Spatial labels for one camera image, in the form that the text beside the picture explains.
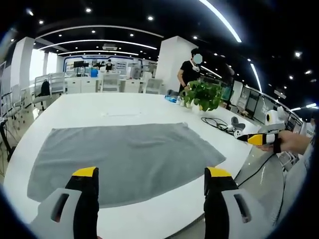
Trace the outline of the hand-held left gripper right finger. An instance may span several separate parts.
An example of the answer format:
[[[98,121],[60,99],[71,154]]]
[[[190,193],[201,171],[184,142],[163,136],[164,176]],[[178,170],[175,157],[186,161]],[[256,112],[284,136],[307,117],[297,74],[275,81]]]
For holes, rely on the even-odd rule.
[[[265,239],[272,225],[263,206],[224,169],[204,171],[206,239]]]

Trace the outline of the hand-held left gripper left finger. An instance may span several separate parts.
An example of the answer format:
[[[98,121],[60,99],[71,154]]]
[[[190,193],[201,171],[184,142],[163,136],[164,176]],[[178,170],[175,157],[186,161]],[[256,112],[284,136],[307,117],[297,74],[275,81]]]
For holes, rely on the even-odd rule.
[[[79,169],[39,204],[29,228],[38,239],[98,239],[98,196],[99,169]]]

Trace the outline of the person's right hand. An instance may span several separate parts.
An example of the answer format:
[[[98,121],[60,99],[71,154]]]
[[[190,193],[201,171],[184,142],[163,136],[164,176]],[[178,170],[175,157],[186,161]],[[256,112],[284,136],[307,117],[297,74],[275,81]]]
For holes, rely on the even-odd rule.
[[[303,155],[310,144],[312,138],[305,135],[293,133],[288,130],[282,130],[278,133],[278,139],[281,140],[280,146],[274,147],[273,144],[258,145],[257,148],[266,152],[292,152]]]

